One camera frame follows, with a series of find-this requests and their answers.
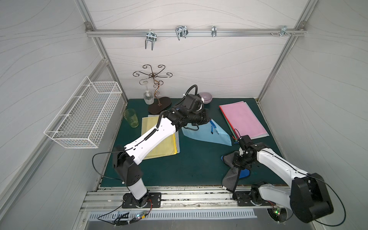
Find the teal mesh document bag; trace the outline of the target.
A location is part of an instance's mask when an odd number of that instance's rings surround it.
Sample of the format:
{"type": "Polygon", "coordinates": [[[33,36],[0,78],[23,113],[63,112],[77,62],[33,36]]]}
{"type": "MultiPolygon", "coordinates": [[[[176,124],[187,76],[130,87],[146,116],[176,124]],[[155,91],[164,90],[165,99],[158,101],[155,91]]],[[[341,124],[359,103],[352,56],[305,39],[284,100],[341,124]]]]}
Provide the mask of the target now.
{"type": "Polygon", "coordinates": [[[214,120],[198,127],[188,124],[182,128],[182,132],[184,136],[194,140],[232,146],[230,135],[214,120]]]}

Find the pink mesh document bag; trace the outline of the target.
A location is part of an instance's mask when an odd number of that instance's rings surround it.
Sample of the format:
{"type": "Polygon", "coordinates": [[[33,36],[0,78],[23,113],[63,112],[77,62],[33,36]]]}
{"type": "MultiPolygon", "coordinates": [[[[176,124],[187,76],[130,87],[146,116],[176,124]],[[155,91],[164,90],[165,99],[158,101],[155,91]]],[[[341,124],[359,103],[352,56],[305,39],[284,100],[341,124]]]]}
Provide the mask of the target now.
{"type": "Polygon", "coordinates": [[[269,136],[246,102],[224,104],[220,105],[219,108],[233,130],[236,139],[246,135],[252,140],[269,136]]]}

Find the grey blue microfibre cloth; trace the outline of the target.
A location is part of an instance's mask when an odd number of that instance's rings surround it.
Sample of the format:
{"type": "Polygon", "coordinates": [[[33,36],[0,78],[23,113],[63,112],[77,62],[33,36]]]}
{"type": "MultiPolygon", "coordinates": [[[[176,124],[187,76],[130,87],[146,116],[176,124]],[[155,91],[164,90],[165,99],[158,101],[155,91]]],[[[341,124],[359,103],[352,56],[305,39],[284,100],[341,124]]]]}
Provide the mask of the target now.
{"type": "Polygon", "coordinates": [[[251,174],[248,169],[240,170],[239,168],[234,166],[233,159],[235,154],[238,153],[239,151],[234,151],[233,153],[223,155],[221,157],[223,163],[225,163],[230,168],[222,179],[221,186],[223,189],[232,193],[235,192],[239,179],[247,178],[251,174]]]}

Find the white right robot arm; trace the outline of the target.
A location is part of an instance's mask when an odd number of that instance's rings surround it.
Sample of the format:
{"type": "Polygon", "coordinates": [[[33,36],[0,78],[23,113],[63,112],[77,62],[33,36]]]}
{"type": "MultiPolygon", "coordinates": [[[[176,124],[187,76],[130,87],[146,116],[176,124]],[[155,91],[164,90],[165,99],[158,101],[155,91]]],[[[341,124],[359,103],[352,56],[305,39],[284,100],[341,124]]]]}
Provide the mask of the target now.
{"type": "Polygon", "coordinates": [[[260,163],[273,171],[288,186],[272,184],[253,185],[249,199],[255,206],[267,201],[277,207],[281,205],[293,212],[302,222],[309,223],[334,212],[327,184],[317,173],[308,173],[277,155],[264,143],[253,143],[249,136],[238,138],[240,149],[234,153],[235,168],[251,170],[260,163]]]}

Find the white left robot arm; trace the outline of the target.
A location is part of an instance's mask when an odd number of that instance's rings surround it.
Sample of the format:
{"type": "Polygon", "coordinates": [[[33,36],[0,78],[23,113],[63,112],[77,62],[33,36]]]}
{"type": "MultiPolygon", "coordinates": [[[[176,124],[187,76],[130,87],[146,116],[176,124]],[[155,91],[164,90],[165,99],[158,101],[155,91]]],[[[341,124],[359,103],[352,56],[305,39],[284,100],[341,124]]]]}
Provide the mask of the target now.
{"type": "Polygon", "coordinates": [[[161,111],[154,127],[114,153],[113,168],[136,200],[142,200],[149,194],[139,167],[148,153],[188,124],[199,127],[210,120],[208,110],[204,108],[204,99],[198,94],[187,94],[169,110],[161,111]]]}

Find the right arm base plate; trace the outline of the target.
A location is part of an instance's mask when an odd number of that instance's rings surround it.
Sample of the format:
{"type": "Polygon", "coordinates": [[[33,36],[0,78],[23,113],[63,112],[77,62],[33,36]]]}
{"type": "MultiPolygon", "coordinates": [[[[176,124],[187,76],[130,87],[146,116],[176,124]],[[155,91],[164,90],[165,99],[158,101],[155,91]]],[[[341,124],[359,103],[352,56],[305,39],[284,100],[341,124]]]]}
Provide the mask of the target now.
{"type": "Polygon", "coordinates": [[[261,195],[256,190],[251,191],[236,191],[232,197],[240,207],[252,206],[272,206],[270,202],[261,198],[261,195]]]}

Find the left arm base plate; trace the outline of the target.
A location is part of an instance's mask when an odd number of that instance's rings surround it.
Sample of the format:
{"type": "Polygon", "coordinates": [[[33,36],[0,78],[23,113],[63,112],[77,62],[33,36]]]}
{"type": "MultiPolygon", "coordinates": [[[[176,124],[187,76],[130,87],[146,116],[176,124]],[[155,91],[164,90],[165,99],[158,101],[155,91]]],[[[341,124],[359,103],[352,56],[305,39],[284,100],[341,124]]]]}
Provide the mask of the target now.
{"type": "Polygon", "coordinates": [[[160,208],[162,193],[148,191],[141,199],[136,199],[131,193],[123,196],[123,209],[160,208]]]}

